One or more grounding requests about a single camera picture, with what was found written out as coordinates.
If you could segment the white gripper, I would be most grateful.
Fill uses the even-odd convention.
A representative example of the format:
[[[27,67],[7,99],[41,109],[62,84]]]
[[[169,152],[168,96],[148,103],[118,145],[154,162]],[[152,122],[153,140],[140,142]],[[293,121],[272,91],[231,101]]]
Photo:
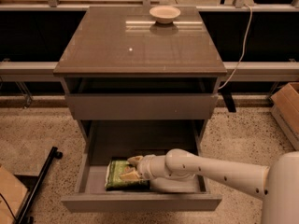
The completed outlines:
[[[133,156],[127,161],[130,165],[137,166],[137,170],[135,167],[125,168],[120,174],[123,181],[138,181],[140,176],[145,180],[169,177],[170,171],[165,165],[165,155]]]

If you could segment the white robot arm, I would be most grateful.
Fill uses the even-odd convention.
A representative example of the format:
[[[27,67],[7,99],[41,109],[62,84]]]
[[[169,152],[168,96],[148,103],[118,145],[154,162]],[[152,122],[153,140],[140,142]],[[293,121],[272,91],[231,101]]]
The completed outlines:
[[[262,166],[196,156],[172,149],[162,156],[135,156],[120,175],[123,181],[166,178],[184,180],[201,175],[263,201],[261,224],[299,223],[299,152],[282,155]]]

